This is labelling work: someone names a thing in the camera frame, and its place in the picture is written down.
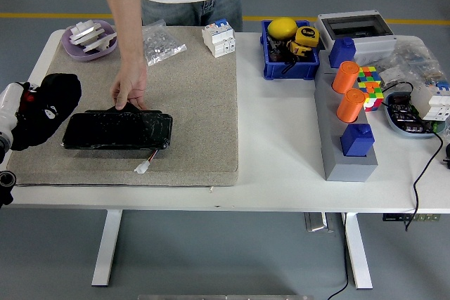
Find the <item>person's right hand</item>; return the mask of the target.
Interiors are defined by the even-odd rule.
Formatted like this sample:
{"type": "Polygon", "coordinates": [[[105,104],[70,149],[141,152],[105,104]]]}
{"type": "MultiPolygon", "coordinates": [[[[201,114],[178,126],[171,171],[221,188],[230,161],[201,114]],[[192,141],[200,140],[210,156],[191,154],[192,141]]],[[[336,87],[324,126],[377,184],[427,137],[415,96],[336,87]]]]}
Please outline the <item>person's right hand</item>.
{"type": "Polygon", "coordinates": [[[110,93],[117,110],[131,103],[140,110],[146,110],[144,94],[146,90],[147,67],[143,58],[123,60],[115,77],[110,93]]]}

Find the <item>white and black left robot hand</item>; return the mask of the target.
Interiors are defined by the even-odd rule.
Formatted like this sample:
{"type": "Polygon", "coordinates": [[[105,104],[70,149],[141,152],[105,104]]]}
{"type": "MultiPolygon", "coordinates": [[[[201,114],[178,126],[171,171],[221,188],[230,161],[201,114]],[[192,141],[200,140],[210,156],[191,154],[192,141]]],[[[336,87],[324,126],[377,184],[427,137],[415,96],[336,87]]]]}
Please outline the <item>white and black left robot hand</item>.
{"type": "Polygon", "coordinates": [[[33,83],[13,82],[1,93],[1,134],[13,139],[13,130],[25,129],[26,123],[38,115],[38,88],[33,83]]]}

